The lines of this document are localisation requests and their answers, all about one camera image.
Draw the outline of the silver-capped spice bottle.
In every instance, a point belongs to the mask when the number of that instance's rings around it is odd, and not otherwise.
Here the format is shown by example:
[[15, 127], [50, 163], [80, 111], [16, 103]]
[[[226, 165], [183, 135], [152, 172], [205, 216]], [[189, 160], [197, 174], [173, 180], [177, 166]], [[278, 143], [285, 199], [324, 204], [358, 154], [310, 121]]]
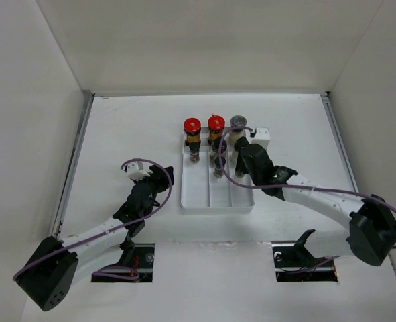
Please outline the silver-capped spice bottle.
[[229, 134], [230, 143], [233, 145], [239, 138], [244, 136], [244, 127], [247, 125], [247, 119], [242, 115], [234, 115], [230, 119], [232, 131]]

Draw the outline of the black-capped beige bottle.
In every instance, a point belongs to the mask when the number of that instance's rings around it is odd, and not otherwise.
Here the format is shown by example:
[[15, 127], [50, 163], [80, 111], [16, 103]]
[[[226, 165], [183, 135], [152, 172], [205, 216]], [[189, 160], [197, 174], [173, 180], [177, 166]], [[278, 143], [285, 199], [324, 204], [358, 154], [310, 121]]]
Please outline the black-capped beige bottle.
[[236, 140], [236, 142], [233, 145], [233, 150], [231, 154], [231, 160], [233, 163], [237, 161], [240, 150], [244, 147], [247, 147], [248, 145], [249, 145], [249, 141], [245, 136], [242, 136]]
[[227, 152], [226, 140], [222, 139], [221, 137], [217, 137], [211, 143], [210, 161], [215, 162], [215, 160], [218, 158], [219, 154], [221, 154], [221, 156], [223, 158], [226, 158], [226, 152]]

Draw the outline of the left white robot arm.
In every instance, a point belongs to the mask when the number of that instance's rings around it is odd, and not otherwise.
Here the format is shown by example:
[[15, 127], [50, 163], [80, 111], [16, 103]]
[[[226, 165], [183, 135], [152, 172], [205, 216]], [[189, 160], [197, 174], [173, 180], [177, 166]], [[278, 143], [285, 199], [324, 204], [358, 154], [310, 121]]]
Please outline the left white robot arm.
[[78, 235], [63, 239], [43, 239], [13, 281], [42, 310], [59, 305], [71, 286], [91, 274], [103, 275], [110, 266], [127, 267], [133, 261], [133, 238], [145, 227], [146, 219], [165, 204], [157, 201], [160, 193], [171, 193], [174, 169], [153, 162], [149, 171], [142, 159], [124, 164], [133, 188], [120, 208], [104, 223]]

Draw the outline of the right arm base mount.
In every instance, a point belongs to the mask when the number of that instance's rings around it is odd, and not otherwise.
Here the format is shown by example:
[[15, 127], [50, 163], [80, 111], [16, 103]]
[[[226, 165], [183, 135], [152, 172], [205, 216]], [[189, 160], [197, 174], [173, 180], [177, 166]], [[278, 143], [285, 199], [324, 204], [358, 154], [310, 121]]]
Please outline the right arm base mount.
[[295, 241], [272, 243], [275, 278], [278, 282], [338, 282], [336, 256], [314, 257], [306, 248], [314, 229]]

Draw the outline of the small black-capped spice jar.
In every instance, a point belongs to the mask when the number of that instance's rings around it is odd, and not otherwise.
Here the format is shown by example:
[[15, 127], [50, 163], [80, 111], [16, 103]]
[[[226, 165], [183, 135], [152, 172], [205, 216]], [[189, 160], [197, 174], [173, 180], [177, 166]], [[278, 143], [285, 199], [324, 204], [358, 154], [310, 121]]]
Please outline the small black-capped spice jar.
[[191, 163], [198, 163], [200, 160], [200, 142], [192, 142], [189, 144], [190, 161]]

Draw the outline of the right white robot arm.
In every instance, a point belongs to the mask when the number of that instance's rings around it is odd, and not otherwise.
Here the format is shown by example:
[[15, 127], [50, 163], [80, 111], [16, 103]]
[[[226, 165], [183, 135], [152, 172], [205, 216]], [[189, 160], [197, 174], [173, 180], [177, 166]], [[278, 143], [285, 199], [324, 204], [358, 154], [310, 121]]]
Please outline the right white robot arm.
[[325, 191], [286, 166], [276, 166], [259, 144], [237, 144], [236, 174], [247, 174], [266, 195], [311, 209], [341, 226], [340, 231], [318, 234], [306, 230], [294, 244], [294, 258], [304, 266], [316, 259], [356, 256], [380, 266], [396, 244], [396, 220], [376, 195]]

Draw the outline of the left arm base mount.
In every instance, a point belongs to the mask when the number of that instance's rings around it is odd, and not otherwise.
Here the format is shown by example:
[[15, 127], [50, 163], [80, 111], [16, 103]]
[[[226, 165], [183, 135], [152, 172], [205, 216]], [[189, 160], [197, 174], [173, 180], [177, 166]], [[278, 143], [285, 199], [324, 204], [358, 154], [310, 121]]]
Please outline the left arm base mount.
[[119, 261], [109, 264], [98, 275], [91, 276], [92, 283], [150, 283], [153, 282], [155, 244], [135, 244], [123, 250]]

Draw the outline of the red-capped amber sauce jar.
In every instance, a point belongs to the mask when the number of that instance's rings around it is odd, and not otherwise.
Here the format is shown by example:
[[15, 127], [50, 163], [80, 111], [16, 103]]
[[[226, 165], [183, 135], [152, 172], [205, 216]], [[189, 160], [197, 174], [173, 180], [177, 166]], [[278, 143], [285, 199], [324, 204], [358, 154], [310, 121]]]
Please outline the red-capped amber sauce jar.
[[193, 142], [201, 142], [200, 132], [202, 126], [199, 119], [195, 117], [187, 118], [184, 122], [185, 145], [189, 146]]

